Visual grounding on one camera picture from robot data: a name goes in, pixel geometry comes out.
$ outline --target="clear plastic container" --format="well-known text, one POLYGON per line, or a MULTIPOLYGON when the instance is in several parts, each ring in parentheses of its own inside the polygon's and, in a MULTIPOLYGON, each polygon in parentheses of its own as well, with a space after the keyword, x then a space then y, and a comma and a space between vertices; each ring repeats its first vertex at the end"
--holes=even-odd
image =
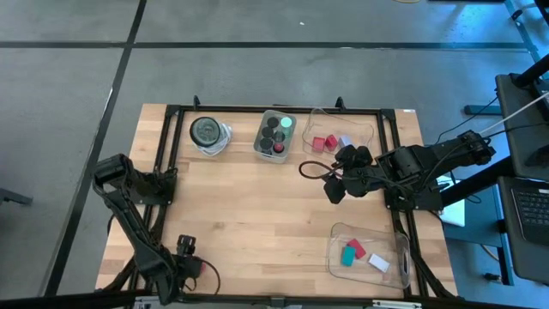
POLYGON ((303 150, 310 155, 326 161, 333 161, 334 155, 341 149, 339 139, 348 136, 354 147, 370 146, 374 135, 374 128, 371 124, 358 124, 336 116, 328 115, 323 109, 315 108, 311 111, 307 125, 303 130, 303 150), (324 147, 322 151, 314 149, 313 140, 315 137, 326 139, 334 135, 338 145, 333 150, 324 147))
POLYGON ((408 238, 401 233, 378 232, 351 227, 345 223, 332 226, 326 267, 333 276, 392 288, 406 288, 410 284, 409 261, 410 244, 408 238), (360 243, 366 254, 361 259, 355 258, 351 266, 344 266, 341 264, 341 254, 352 239, 360 243), (389 263, 386 272, 368 263, 372 254, 389 263))
POLYGON ((261 159, 264 159, 273 163, 284 163, 288 157, 290 145, 292 145, 293 132, 296 128, 297 119, 284 112, 277 112, 273 110, 268 110, 263 113, 259 129, 257 130, 256 140, 254 141, 254 150, 256 151, 257 156, 261 159), (268 121, 271 118, 275 118, 278 121, 276 126, 268 125, 268 121), (270 128, 272 130, 272 136, 265 136, 262 130, 265 128, 270 128), (282 135, 283 139, 279 140, 276 136, 282 135), (270 140, 272 142, 270 147, 262 148, 262 140, 270 140), (275 144, 282 144, 284 149, 278 153, 275 151, 275 144))

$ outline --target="pink block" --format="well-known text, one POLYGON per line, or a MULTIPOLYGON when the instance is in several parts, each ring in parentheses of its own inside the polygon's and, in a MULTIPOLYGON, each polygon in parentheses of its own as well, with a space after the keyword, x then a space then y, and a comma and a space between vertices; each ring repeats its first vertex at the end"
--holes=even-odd
POLYGON ((312 149, 315 151, 324 151, 324 139, 321 137, 315 137, 312 139, 312 149))
POLYGON ((356 250, 356 252, 354 253, 355 258, 361 258, 366 255, 366 250, 364 250, 358 240, 352 239, 347 245, 353 247, 356 250))
POLYGON ((334 151, 334 149, 337 147, 337 138, 335 138, 334 135, 330 134, 328 137, 326 137, 326 142, 324 144, 329 151, 334 151))

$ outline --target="laptop keyboard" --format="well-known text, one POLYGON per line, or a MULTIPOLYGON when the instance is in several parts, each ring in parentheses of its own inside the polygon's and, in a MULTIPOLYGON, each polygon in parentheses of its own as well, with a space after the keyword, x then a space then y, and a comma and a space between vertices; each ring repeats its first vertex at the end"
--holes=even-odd
POLYGON ((516 206, 525 226, 549 227, 549 194, 535 191, 516 191, 516 206))

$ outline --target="teal block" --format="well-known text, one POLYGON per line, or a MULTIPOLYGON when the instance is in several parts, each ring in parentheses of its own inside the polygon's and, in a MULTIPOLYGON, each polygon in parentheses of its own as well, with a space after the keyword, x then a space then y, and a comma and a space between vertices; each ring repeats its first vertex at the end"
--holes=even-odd
POLYGON ((343 255, 341 256, 341 264, 344 266, 353 265, 354 254, 356 253, 356 251, 357 250, 351 246, 346 246, 345 248, 343 248, 343 255))

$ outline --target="black chair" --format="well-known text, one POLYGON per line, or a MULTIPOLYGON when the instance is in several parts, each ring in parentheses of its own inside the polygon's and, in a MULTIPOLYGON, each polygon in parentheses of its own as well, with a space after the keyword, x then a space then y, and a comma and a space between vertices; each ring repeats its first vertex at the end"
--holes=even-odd
POLYGON ((513 13, 511 18, 513 21, 516 21, 518 16, 522 15, 522 12, 524 9, 530 9, 530 8, 538 8, 540 9, 541 15, 543 16, 543 19, 546 20, 547 25, 549 25, 549 0, 534 0, 534 3, 527 5, 525 7, 522 7, 521 9, 518 9, 513 13))

